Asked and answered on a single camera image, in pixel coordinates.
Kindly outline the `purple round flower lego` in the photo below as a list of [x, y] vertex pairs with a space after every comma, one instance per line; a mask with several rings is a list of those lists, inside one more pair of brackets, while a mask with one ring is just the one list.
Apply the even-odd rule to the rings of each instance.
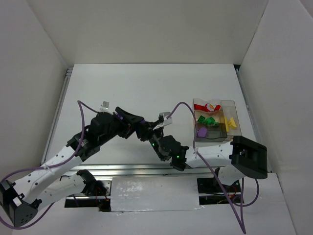
[[197, 136], [199, 138], [205, 138], [206, 137], [206, 134], [207, 134], [207, 129], [205, 127], [201, 127], [199, 130], [198, 130], [198, 134]]

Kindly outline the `green square lego brick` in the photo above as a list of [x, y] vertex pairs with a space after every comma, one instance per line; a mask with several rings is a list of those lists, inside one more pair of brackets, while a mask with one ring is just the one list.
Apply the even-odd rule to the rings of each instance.
[[206, 125], [214, 125], [214, 118], [213, 117], [208, 117], [208, 118], [206, 118], [206, 120], [207, 120], [207, 124]]
[[199, 119], [197, 120], [197, 122], [202, 123], [202, 124], [207, 124], [206, 117], [200, 116]]

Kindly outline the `red curved lego brick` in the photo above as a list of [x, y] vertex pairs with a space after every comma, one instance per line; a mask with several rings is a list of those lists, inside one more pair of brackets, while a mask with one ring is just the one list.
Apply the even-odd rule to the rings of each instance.
[[199, 105], [199, 104], [194, 104], [194, 110], [199, 110], [199, 111], [203, 111], [203, 112], [209, 112], [207, 104], [204, 105], [204, 106]]

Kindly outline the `small red lego brick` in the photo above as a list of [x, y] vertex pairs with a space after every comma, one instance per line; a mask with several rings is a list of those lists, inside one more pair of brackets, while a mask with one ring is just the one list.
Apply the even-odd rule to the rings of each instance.
[[216, 106], [215, 106], [215, 108], [214, 108], [214, 111], [219, 111], [219, 110], [220, 110], [220, 108], [221, 108], [221, 106], [220, 106], [220, 105], [216, 105]]

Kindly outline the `yellow half round lego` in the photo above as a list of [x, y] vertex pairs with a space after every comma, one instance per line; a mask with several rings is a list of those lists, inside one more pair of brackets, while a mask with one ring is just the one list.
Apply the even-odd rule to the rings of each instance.
[[233, 117], [230, 118], [230, 120], [228, 121], [228, 127], [231, 128], [231, 129], [237, 129], [237, 124], [234, 120]]

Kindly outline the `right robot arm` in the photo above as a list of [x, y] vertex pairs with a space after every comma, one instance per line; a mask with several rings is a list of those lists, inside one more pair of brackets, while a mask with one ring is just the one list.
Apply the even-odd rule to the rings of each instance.
[[267, 170], [267, 148], [243, 136], [232, 141], [205, 147], [188, 147], [171, 135], [163, 134], [163, 126], [143, 122], [136, 131], [138, 139], [148, 141], [161, 161], [170, 161], [172, 168], [184, 171], [210, 165], [223, 185], [248, 177], [265, 179]]

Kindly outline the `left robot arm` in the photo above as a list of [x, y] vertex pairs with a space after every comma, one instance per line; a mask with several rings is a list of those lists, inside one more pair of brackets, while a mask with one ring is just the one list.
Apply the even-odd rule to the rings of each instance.
[[30, 227], [30, 221], [41, 209], [69, 195], [104, 193], [103, 184], [86, 169], [61, 181], [59, 178], [99, 152], [115, 136], [128, 138], [143, 122], [143, 117], [119, 107], [114, 113], [98, 112], [45, 164], [26, 169], [29, 174], [14, 182], [4, 179], [0, 184], [0, 204], [12, 222], [10, 227], [17, 230]]

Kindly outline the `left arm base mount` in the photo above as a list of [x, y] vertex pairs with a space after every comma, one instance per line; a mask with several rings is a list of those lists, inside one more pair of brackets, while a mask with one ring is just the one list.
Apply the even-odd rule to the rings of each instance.
[[105, 179], [102, 181], [105, 192], [97, 189], [90, 195], [77, 193], [70, 195], [65, 199], [65, 208], [93, 208], [100, 212], [111, 212], [111, 189], [112, 180]]

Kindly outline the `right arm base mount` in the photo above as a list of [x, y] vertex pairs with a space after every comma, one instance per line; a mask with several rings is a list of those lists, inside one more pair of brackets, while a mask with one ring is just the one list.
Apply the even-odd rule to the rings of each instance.
[[[215, 178], [197, 178], [197, 185], [200, 205], [229, 203]], [[241, 196], [240, 182], [237, 180], [230, 186], [224, 185], [224, 188], [230, 200], [233, 203], [239, 204]]]

